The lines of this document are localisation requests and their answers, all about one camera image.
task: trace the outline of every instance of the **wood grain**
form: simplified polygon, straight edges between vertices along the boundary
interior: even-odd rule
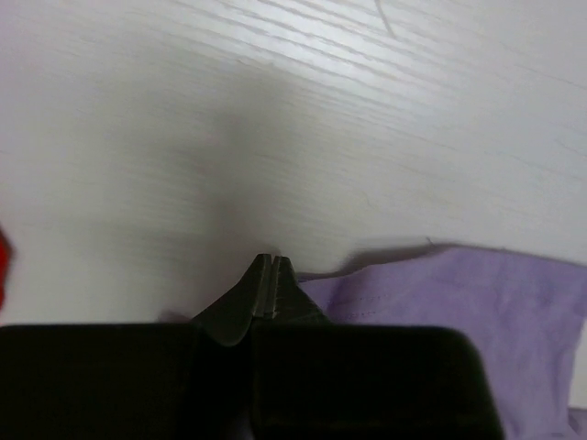
[[[392,35],[364,0],[4,1],[3,321],[195,313],[264,250],[587,263],[587,5],[382,9]]]

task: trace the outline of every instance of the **purple fabric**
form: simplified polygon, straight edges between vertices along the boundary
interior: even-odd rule
[[[567,408],[587,268],[454,247],[302,288],[335,322],[466,334],[482,354],[508,439],[587,439],[585,412]]]

